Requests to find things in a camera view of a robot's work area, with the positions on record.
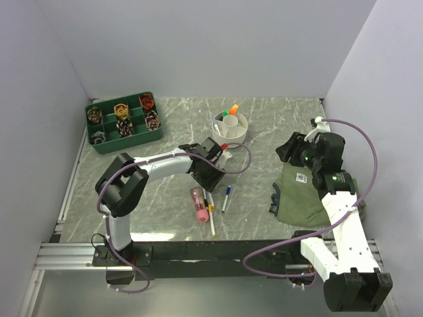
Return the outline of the black white pen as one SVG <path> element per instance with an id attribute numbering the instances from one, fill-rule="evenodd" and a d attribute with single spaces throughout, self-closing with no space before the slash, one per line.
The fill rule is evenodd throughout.
<path id="1" fill-rule="evenodd" d="M 204 205 L 205 205 L 205 208 L 207 209 L 208 205 L 209 205 L 208 204 L 208 193 L 204 188 L 202 188 L 202 193 L 203 193 L 203 198 L 204 198 Z"/>

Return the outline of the blue white marker pen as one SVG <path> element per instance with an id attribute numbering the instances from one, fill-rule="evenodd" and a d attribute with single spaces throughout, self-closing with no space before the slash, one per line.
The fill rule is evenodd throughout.
<path id="1" fill-rule="evenodd" d="M 231 186 L 228 186 L 227 189 L 226 189 L 226 193 L 225 193 L 225 199 L 223 201 L 223 205 L 222 205 L 222 208 L 221 208 L 222 213 L 225 213 L 226 210 L 227 210 L 227 204 L 228 204 L 228 201 L 229 201 L 230 193 L 231 193 Z"/>

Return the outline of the yellow white marker pen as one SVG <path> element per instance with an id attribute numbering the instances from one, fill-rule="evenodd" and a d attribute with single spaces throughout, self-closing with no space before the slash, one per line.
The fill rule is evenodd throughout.
<path id="1" fill-rule="evenodd" d="M 212 205 L 208 205 L 208 215 L 209 215 L 209 222 L 211 227 L 211 235 L 213 238 L 216 238 L 216 231 L 215 231 L 215 225 L 214 225 L 214 219 L 213 219 L 213 208 Z"/>

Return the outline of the clear pink crayon tube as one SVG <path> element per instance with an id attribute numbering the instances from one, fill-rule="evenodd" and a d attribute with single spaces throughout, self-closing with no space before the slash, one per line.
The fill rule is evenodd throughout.
<path id="1" fill-rule="evenodd" d="M 209 221 L 209 212 L 204 203 L 204 196 L 201 187 L 192 188 L 190 190 L 191 198 L 196 208 L 196 218 L 199 223 L 206 223 Z"/>

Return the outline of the white round divided container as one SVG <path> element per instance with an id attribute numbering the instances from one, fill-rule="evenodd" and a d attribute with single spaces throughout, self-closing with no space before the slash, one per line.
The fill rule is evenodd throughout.
<path id="1" fill-rule="evenodd" d="M 212 122 L 211 138 L 219 145 L 226 143 L 230 149 L 234 149 L 238 147 L 237 143 L 245 142 L 249 123 L 241 113 L 229 115 L 229 119 L 222 118 L 222 113 L 220 112 L 215 116 L 220 135 L 216 133 Z"/>

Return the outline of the lilac white marker pen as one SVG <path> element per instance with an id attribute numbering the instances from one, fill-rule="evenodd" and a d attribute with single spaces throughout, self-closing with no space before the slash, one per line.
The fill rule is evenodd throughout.
<path id="1" fill-rule="evenodd" d="M 219 126 L 218 126 L 218 124 L 217 124 L 217 120 L 216 120 L 216 118 L 215 118 L 215 117 L 212 117 L 212 122 L 213 122 L 213 126 L 214 126 L 214 129 L 215 129 L 216 133 L 217 133 L 218 135 L 220 135 Z"/>

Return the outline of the black orange highlighter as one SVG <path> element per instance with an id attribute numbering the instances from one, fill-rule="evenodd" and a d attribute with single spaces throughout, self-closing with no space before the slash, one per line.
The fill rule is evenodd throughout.
<path id="1" fill-rule="evenodd" d="M 229 113 L 231 115 L 235 115 L 237 110 L 239 109 L 239 105 L 238 104 L 234 104 L 230 109 L 229 109 Z"/>

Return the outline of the orange white marker pen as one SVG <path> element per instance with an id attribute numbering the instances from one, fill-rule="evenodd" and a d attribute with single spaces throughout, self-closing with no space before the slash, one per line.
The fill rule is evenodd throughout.
<path id="1" fill-rule="evenodd" d="M 208 205 L 210 206 L 211 210 L 215 209 L 213 197 L 210 192 L 208 192 Z"/>

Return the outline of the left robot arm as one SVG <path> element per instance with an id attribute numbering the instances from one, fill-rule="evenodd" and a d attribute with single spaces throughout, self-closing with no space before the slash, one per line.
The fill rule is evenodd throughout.
<path id="1" fill-rule="evenodd" d="M 98 212 L 105 217 L 108 257 L 116 265 L 134 260 L 130 213 L 137 207 L 145 187 L 162 178 L 189 174 L 211 192 L 225 175 L 232 155 L 211 138 L 201 144 L 186 144 L 152 157 L 118 155 L 96 183 Z"/>

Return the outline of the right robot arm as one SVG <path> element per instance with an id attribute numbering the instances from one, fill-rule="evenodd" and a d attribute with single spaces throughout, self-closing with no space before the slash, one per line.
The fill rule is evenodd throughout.
<path id="1" fill-rule="evenodd" d="M 377 312 L 393 288 L 388 273 L 381 272 L 365 237 L 351 175 L 342 167 L 345 140 L 338 134 L 319 132 L 308 140 L 295 132 L 276 149 L 280 160 L 306 167 L 330 220 L 337 253 L 319 233 L 306 234 L 293 243 L 293 261 L 307 260 L 324 282 L 323 292 L 333 312 Z"/>

